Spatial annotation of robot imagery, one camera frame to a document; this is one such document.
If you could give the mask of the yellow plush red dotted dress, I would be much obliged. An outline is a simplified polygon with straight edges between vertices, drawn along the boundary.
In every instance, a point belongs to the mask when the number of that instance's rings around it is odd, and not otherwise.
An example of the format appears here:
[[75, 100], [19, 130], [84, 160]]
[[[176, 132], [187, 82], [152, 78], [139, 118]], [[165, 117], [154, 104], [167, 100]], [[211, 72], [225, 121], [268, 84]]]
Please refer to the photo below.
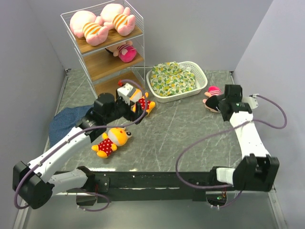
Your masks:
[[123, 146], [131, 138], [132, 134], [126, 128], [114, 127], [108, 133], [102, 134], [102, 141], [93, 145], [91, 149], [101, 158], [108, 158], [118, 147]]

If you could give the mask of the black-haired doll pink striped dress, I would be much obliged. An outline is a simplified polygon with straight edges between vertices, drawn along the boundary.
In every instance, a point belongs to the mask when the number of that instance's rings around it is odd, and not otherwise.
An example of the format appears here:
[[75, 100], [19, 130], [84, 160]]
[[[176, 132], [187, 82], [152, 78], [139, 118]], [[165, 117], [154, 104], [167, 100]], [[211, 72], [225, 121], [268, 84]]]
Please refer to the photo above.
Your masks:
[[107, 47], [106, 51], [111, 53], [114, 57], [119, 57], [125, 63], [131, 62], [137, 54], [137, 50], [133, 47], [132, 41], [114, 44]]

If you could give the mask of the pink plush pig striped shirt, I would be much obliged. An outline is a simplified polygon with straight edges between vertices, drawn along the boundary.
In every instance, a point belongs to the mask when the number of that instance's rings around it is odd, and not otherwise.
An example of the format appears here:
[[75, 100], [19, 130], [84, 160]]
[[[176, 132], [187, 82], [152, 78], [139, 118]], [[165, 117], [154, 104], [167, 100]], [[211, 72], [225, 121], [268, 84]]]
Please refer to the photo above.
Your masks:
[[84, 38], [91, 46], [104, 43], [109, 32], [109, 29], [103, 26], [102, 17], [87, 10], [79, 10], [73, 14], [70, 29], [76, 37]]

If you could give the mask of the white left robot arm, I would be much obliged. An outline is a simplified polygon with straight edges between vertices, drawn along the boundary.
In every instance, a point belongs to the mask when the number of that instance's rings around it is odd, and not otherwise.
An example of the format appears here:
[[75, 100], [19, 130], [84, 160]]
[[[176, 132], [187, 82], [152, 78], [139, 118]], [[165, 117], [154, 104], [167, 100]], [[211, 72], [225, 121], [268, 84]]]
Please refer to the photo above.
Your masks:
[[127, 102], [123, 97], [114, 97], [110, 93], [100, 94], [86, 115], [62, 140], [29, 163], [20, 161], [14, 166], [15, 207], [38, 209], [52, 196], [71, 189], [94, 195], [95, 174], [85, 166], [71, 172], [56, 172], [75, 152], [101, 136], [111, 122], [124, 117], [131, 124], [138, 124], [146, 115], [139, 102]]

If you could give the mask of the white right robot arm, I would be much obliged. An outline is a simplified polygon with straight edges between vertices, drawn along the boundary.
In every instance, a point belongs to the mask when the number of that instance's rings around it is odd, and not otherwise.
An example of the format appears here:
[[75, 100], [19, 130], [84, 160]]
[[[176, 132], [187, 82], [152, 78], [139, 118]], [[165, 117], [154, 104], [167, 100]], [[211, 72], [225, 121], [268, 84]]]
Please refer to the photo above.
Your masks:
[[243, 96], [240, 85], [227, 84], [224, 94], [215, 99], [223, 120], [230, 122], [236, 133], [242, 160], [235, 168], [213, 167], [209, 186], [220, 190], [231, 185], [236, 190], [263, 191], [272, 189], [279, 169], [279, 160], [265, 148], [254, 124], [253, 110], [258, 107], [257, 95]]

